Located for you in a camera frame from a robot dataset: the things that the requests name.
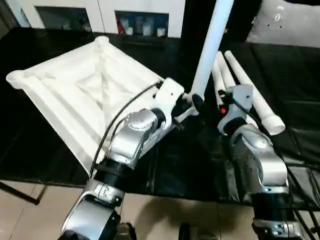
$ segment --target black cable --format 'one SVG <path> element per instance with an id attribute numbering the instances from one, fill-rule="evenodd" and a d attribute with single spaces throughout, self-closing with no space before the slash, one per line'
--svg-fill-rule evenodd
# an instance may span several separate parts
<path id="1" fill-rule="evenodd" d="M 89 172 L 89 179 L 92 177 L 93 175 L 93 172 L 94 172 L 94 169 L 95 169 L 95 165 L 96 165 L 96 162 L 97 162 L 97 159 L 98 159 L 98 155 L 102 149 L 102 146 L 104 145 L 104 142 L 107 138 L 107 135 L 111 129 L 111 127 L 113 126 L 113 124 L 115 123 L 115 121 L 117 120 L 117 118 L 121 115 L 121 113 L 134 101 L 136 100 L 138 97 L 140 97 L 142 94 L 144 94 L 146 91 L 150 90 L 151 88 L 155 87 L 155 86 L 160 86 L 162 84 L 162 81 L 158 81 L 150 86 L 148 86 L 147 88 L 145 88 L 144 90 L 142 90 L 141 92 L 139 92 L 136 96 L 134 96 L 132 99 L 130 99 L 130 101 L 128 101 L 121 109 L 120 111 L 114 116 L 114 118 L 111 120 L 111 122 L 109 123 L 108 127 L 106 128 L 102 138 L 101 138 L 101 141 L 99 143 L 99 146 L 95 152 L 95 155 L 94 155 L 94 158 L 93 158 L 93 161 L 92 161 L 92 165 L 91 165 L 91 168 L 90 168 L 90 172 Z"/>
<path id="2" fill-rule="evenodd" d="M 304 219 L 302 218 L 299 210 L 296 207 L 295 199 L 294 199 L 294 196 L 292 195 L 290 184 L 288 185 L 288 187 L 289 187 L 289 194 L 290 194 L 290 197 L 291 197 L 291 200 L 292 200 L 291 208 L 293 209 L 293 212 L 295 213 L 296 217 L 298 218 L 298 221 L 302 225 L 302 227 L 305 230 L 306 234 L 308 234 L 310 240 L 316 240 L 316 238 L 313 235 L 311 229 L 307 226 L 306 222 L 304 221 Z"/>
<path id="3" fill-rule="evenodd" d="M 121 124 L 125 119 L 126 119 L 126 118 L 124 117 L 124 118 L 122 118 L 120 121 L 117 122 L 117 124 L 116 124 L 115 127 L 114 127 L 114 130 L 113 130 L 113 132 L 112 132 L 112 135 L 111 135 L 111 138 L 110 138 L 110 139 L 113 139 L 113 138 L 114 138 L 114 136 L 116 135 L 116 132 L 117 132 L 118 127 L 120 126 L 120 124 Z"/>
<path id="4" fill-rule="evenodd" d="M 319 223 L 316 219 L 316 216 L 314 214 L 314 212 L 311 210 L 311 207 L 309 205 L 309 201 L 308 199 L 306 198 L 306 194 L 304 192 L 304 190 L 302 189 L 301 185 L 299 184 L 298 180 L 296 179 L 295 175 L 292 173 L 292 171 L 290 170 L 290 168 L 288 167 L 288 165 L 286 164 L 285 160 L 284 160 L 284 157 L 282 156 L 281 152 L 277 149 L 277 145 L 274 143 L 274 141 L 272 140 L 272 136 L 270 135 L 270 133 L 268 132 L 268 130 L 265 128 L 265 126 L 263 126 L 263 124 L 261 123 L 260 120 L 258 120 L 251 112 L 249 112 L 247 109 L 245 109 L 238 101 L 236 101 L 235 99 L 232 98 L 232 102 L 238 107 L 240 108 L 244 113 L 246 113 L 247 115 L 249 115 L 255 122 L 256 124 L 258 125 L 258 127 L 262 130 L 262 132 L 268 136 L 268 138 L 271 140 L 272 144 L 273 144 L 273 148 L 276 152 L 276 154 L 283 160 L 285 166 L 286 166 L 286 169 L 288 171 L 288 174 L 289 176 L 291 177 L 294 185 L 297 187 L 298 191 L 299 191 L 299 194 L 301 195 L 302 199 L 303 199 L 303 202 L 307 208 L 307 211 L 309 212 L 310 214 L 310 217 L 311 217 L 311 220 L 314 224 L 314 228 L 316 229 L 316 232 L 317 232 L 317 235 L 319 236 L 320 238 L 320 226 L 319 226 Z M 308 228 L 308 226 L 306 225 L 305 221 L 302 219 L 301 215 L 300 216 L 297 216 L 298 219 L 299 219 L 299 222 L 301 223 L 302 227 L 304 228 L 304 230 L 308 233 L 308 232 L 311 232 L 310 229 Z"/>

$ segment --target pipe end cap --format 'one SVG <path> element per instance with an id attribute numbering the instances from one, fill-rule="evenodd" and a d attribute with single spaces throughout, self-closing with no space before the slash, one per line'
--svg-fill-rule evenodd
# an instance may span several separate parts
<path id="1" fill-rule="evenodd" d="M 286 129 L 286 125 L 278 115 L 270 115 L 261 121 L 271 136 L 278 135 Z"/>

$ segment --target black table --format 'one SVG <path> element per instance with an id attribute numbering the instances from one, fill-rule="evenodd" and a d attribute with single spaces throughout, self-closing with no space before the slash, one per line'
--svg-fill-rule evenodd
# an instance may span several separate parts
<path id="1" fill-rule="evenodd" d="M 6 75 L 92 42 L 98 33 L 14 28 L 0 40 L 0 179 L 83 187 L 87 174 L 22 90 Z M 202 44 L 107 34 L 110 42 L 161 77 L 191 89 Z M 320 49 L 223 41 L 287 128 L 275 137 L 315 210 L 320 209 Z M 212 80 L 205 99 L 216 108 Z M 131 193 L 250 204 L 239 185 L 228 141 L 198 117 L 184 121 L 140 159 Z M 304 209 L 299 196 L 295 201 Z"/>

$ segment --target white pvc pipe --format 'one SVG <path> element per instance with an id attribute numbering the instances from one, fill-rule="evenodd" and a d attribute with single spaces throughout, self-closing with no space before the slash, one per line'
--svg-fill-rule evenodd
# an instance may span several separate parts
<path id="1" fill-rule="evenodd" d="M 221 100 L 221 97 L 218 93 L 219 90 L 226 91 L 226 87 L 224 84 L 223 77 L 220 72 L 220 68 L 218 65 L 217 57 L 215 58 L 213 65 L 212 65 L 212 79 L 213 79 L 213 84 L 214 84 L 214 93 L 215 93 L 215 98 L 216 98 L 216 104 L 217 107 L 219 108 L 220 105 L 224 104 L 223 101 Z"/>
<path id="2" fill-rule="evenodd" d="M 190 96 L 205 98 L 205 90 L 234 0 L 217 0 L 193 80 Z"/>
<path id="3" fill-rule="evenodd" d="M 261 123 L 266 128 L 266 130 L 271 135 L 277 135 L 283 132 L 286 128 L 284 122 L 281 118 L 276 115 L 261 93 L 258 91 L 254 83 L 251 81 L 249 76 L 246 74 L 244 69 L 241 67 L 235 56 L 231 53 L 231 51 L 226 51 L 224 53 L 225 58 L 229 62 L 234 74 L 238 78 L 241 84 L 248 84 L 253 86 L 253 106 L 258 113 Z"/>
<path id="4" fill-rule="evenodd" d="M 224 55 L 222 54 L 221 51 L 218 51 L 216 53 L 213 65 L 215 65 L 215 64 L 217 64 L 219 69 L 220 69 L 220 73 L 221 73 L 221 76 L 222 76 L 222 80 L 224 82 L 225 89 L 228 89 L 230 87 L 234 87 L 236 85 L 236 82 L 235 82 L 234 78 L 232 77 L 232 74 L 231 74 L 231 72 L 229 70 L 229 67 L 228 67 L 227 63 L 226 63 Z M 255 120 L 253 120 L 253 118 L 250 117 L 249 115 L 246 116 L 245 121 L 248 124 L 253 124 L 256 128 L 258 128 L 258 125 L 255 122 Z"/>
<path id="5" fill-rule="evenodd" d="M 216 59 L 218 66 L 220 68 L 225 88 L 228 89 L 230 87 L 234 87 L 236 85 L 235 80 L 232 77 L 232 74 L 229 70 L 227 63 L 226 63 L 224 55 L 222 54 L 221 51 L 217 52 L 215 59 Z"/>

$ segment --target black table leg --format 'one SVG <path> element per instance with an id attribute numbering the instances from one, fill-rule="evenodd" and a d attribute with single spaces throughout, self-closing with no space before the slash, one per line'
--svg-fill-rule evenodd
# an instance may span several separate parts
<path id="1" fill-rule="evenodd" d="M 27 194 L 24 194 L 21 191 L 18 191 L 16 189 L 14 189 L 13 187 L 10 187 L 6 184 L 4 184 L 3 182 L 0 181 L 0 190 L 3 190 L 9 194 L 12 194 L 20 199 L 26 200 L 29 203 L 32 203 L 34 205 L 38 205 L 40 203 L 39 199 L 35 199 Z"/>

